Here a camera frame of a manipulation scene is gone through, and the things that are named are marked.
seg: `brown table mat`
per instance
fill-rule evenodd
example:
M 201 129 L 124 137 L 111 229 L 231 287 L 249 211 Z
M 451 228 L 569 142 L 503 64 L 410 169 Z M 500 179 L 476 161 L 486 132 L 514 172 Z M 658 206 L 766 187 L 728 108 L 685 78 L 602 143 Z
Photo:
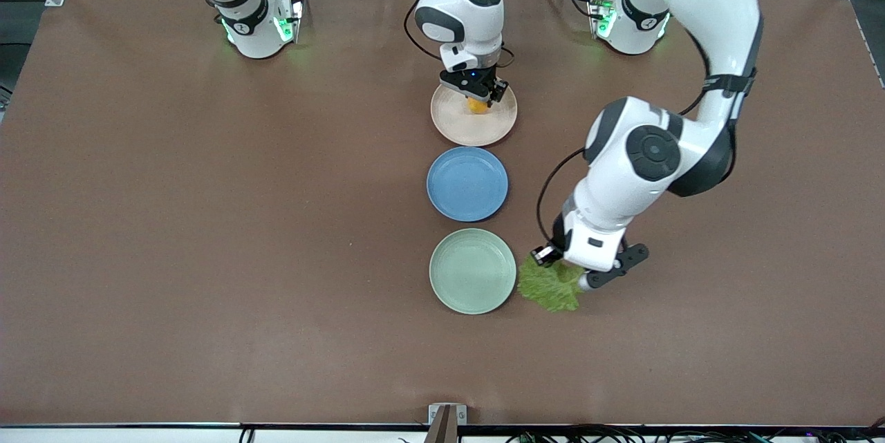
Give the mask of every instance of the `brown table mat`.
M 651 259 L 572 314 L 514 295 L 459 316 L 427 282 L 466 227 L 427 200 L 452 144 L 411 0 L 310 0 L 250 61 L 203 0 L 46 12 L 0 137 L 0 421 L 868 424 L 885 412 L 885 93 L 845 0 L 761 0 L 737 169 L 633 222 Z M 679 110 L 702 79 L 590 39 L 567 0 L 506 0 L 519 100 L 478 227 L 518 261 L 534 200 L 599 110 Z M 432 47 L 429 42 L 420 40 Z M 549 191 L 552 219 L 584 175 Z

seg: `metal bracket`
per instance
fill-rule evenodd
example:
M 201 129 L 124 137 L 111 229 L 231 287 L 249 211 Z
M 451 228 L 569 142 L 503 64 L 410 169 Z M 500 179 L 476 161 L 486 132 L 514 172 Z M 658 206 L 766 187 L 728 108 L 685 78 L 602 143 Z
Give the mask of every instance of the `metal bracket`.
M 458 443 L 458 426 L 467 423 L 467 405 L 434 403 L 427 412 L 430 414 L 430 429 L 424 443 Z
M 60 8 L 64 5 L 64 0 L 46 0 L 44 6 L 47 8 Z
M 443 406 L 451 406 L 455 409 L 455 418 L 458 421 L 458 425 L 466 425 L 467 424 L 467 405 L 463 403 L 434 403 L 433 405 L 427 406 L 427 423 L 433 424 L 434 417 L 436 417 L 436 413 Z

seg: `beige plate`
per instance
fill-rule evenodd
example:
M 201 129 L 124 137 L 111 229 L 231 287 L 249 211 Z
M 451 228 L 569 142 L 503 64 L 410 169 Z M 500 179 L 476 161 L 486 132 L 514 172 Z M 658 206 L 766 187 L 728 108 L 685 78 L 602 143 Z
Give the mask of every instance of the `beige plate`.
M 516 96 L 508 87 L 501 102 L 477 115 L 468 109 L 467 98 L 440 85 L 430 100 L 430 116 L 447 140 L 461 146 L 489 146 L 502 140 L 516 122 Z

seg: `plate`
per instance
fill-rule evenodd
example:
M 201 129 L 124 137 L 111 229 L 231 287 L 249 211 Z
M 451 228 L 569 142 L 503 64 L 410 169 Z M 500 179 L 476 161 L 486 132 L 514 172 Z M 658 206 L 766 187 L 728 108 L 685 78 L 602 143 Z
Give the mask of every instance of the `plate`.
M 501 238 L 483 229 L 446 236 L 430 257 L 430 286 L 443 305 L 486 314 L 503 305 L 516 283 L 516 261 Z
M 507 197 L 507 185 L 500 160 L 478 147 L 440 154 L 427 173 L 430 203 L 458 222 L 478 222 L 495 214 Z
M 430 99 L 430 116 L 447 140 L 461 146 L 489 146 L 502 140 L 516 122 L 516 96 L 508 87 L 501 102 L 482 115 L 471 112 L 467 97 L 440 85 Z

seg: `black strap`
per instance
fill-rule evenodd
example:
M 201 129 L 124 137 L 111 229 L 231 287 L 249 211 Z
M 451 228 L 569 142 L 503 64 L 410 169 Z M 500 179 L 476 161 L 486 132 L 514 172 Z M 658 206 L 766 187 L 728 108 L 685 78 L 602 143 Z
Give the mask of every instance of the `black strap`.
M 268 16 L 268 8 L 268 0 L 261 0 L 259 8 L 257 8 L 251 15 L 246 16 L 246 18 L 236 20 L 234 18 L 222 16 L 221 19 L 224 20 L 225 25 L 227 25 L 228 28 L 231 28 L 234 32 L 240 35 L 252 35 L 255 33 L 255 27 L 259 26 L 259 23 L 265 20 L 265 17 Z
M 650 12 L 645 12 L 636 8 L 630 0 L 620 0 L 620 4 L 624 6 L 624 14 L 626 14 L 626 17 L 633 20 L 633 23 L 636 24 L 638 30 L 644 32 L 655 30 L 655 28 L 658 27 L 658 24 L 660 24 L 661 21 L 664 21 L 667 15 L 670 14 L 670 11 L 667 10 L 652 15 Z
M 710 75 L 704 81 L 704 92 L 725 91 L 726 97 L 732 94 L 744 93 L 749 95 L 749 90 L 756 80 L 756 69 L 753 68 L 747 77 L 743 75 Z
M 247 1 L 249 1 L 249 0 L 228 0 L 228 1 L 206 0 L 206 2 L 208 2 L 212 6 L 215 6 L 215 8 L 228 8 L 228 9 L 237 8 L 237 6 L 242 6 L 242 5 L 246 4 Z

